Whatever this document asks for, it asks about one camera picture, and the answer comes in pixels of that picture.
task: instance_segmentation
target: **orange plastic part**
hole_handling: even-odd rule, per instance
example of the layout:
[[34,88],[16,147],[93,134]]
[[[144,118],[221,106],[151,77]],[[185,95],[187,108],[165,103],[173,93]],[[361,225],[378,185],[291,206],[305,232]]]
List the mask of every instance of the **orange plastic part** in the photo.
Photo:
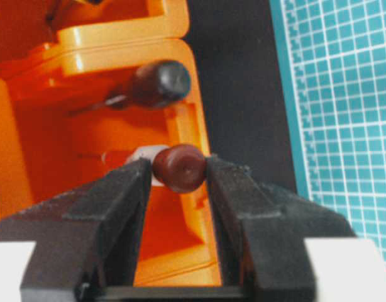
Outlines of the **orange plastic part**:
[[[51,25],[64,28],[56,42],[0,63],[0,218],[105,175],[102,161],[85,154],[189,143],[209,155],[194,57],[177,39],[189,25],[186,1],[105,2],[60,8]],[[165,59],[190,72],[182,102],[69,116],[102,101],[139,66]],[[181,195],[153,187],[135,286],[219,285],[205,185]]]
[[55,37],[45,21],[56,0],[0,0],[0,62],[20,59],[28,51]]

